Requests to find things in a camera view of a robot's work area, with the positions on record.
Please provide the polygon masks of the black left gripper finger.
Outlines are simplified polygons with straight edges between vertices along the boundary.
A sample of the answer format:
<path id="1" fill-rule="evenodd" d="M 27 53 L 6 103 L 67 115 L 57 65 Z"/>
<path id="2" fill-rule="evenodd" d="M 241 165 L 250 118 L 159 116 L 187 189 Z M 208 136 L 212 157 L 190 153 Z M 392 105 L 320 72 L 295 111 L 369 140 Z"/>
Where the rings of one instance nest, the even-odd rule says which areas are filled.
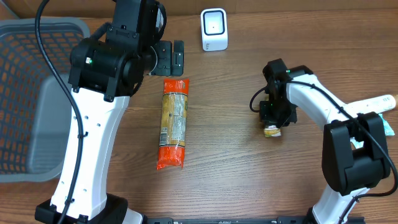
<path id="1" fill-rule="evenodd" d="M 175 59 L 184 58 L 184 41 L 182 40 L 174 41 L 174 57 Z"/>
<path id="2" fill-rule="evenodd" d="M 183 75 L 184 69 L 184 60 L 183 59 L 175 59 L 171 66 L 171 76 L 180 77 Z"/>

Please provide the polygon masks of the green yellow snack packet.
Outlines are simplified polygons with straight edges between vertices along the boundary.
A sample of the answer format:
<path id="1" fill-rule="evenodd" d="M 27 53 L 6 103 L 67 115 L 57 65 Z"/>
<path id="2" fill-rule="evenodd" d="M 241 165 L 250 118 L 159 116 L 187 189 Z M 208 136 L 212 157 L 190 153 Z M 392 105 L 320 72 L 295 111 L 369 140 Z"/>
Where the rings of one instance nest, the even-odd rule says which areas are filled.
<path id="1" fill-rule="evenodd" d="M 281 130 L 276 125 L 265 126 L 264 127 L 264 135 L 267 138 L 279 137 L 279 136 L 281 136 Z"/>

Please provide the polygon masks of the orange noodle packet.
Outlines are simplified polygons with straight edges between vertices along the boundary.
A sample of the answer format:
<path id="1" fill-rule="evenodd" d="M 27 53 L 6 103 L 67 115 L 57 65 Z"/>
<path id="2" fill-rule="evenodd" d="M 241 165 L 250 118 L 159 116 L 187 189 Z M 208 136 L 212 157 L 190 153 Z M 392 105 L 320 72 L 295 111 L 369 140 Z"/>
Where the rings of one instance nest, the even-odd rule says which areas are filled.
<path id="1" fill-rule="evenodd" d="M 164 80 L 157 169 L 183 167 L 190 80 Z"/>

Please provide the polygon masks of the white tube with gold cap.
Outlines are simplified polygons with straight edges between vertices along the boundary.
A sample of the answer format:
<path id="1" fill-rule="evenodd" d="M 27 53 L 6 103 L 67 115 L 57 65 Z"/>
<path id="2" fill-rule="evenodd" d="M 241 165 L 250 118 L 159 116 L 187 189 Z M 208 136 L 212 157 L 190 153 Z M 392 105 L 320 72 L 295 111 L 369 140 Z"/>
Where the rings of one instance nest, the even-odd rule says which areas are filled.
<path id="1" fill-rule="evenodd" d="M 393 110 L 397 106 L 397 95 L 382 95 L 366 100 L 355 101 L 344 105 L 344 109 L 351 115 L 375 112 L 377 114 Z"/>

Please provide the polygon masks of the teal snack packet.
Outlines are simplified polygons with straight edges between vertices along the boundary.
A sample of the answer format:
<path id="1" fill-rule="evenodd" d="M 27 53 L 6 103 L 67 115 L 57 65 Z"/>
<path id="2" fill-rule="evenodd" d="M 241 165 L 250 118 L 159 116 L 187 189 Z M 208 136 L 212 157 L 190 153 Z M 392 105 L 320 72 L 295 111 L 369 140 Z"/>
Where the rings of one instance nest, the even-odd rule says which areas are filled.
<path id="1" fill-rule="evenodd" d="M 385 135 L 386 136 L 394 136 L 395 135 L 394 130 L 391 128 L 390 124 L 383 118 L 382 113 L 379 113 L 379 116 L 381 117 L 382 122 L 383 122 Z M 364 146 L 364 141 L 359 142 L 359 141 L 355 140 L 355 138 L 351 138 L 350 141 L 355 149 L 358 149 L 358 148 L 361 148 Z"/>

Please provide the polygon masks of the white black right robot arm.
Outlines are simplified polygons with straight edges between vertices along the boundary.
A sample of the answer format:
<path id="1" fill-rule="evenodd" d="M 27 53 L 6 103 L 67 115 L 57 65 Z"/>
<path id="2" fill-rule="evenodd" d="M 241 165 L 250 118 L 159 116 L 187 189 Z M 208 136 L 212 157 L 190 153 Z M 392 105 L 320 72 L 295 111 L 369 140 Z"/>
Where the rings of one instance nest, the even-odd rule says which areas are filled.
<path id="1" fill-rule="evenodd" d="M 327 90 L 306 66 L 288 69 L 281 59 L 262 71 L 267 85 L 257 113 L 264 123 L 279 129 L 297 122 L 296 109 L 303 110 L 323 131 L 322 172 L 327 182 L 320 200 L 304 217 L 292 223 L 364 223 L 349 218 L 360 199 L 386 197 L 397 190 L 371 193 L 397 168 L 389 156 L 385 126 L 380 113 L 397 107 L 397 97 L 382 95 L 344 103 Z"/>

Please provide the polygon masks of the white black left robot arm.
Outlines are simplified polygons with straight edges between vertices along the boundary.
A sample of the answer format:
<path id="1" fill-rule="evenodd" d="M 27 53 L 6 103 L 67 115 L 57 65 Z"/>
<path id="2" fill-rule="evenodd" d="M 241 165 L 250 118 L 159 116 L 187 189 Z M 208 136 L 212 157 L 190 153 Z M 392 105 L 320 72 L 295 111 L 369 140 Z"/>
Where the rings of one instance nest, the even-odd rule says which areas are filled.
<path id="1" fill-rule="evenodd" d="M 146 75 L 179 77 L 184 43 L 162 40 L 167 23 L 158 1 L 117 0 L 112 22 L 72 48 L 60 86 L 71 106 L 62 173 L 52 198 L 35 210 L 42 223 L 144 224 L 147 217 L 106 191 L 116 132 Z"/>

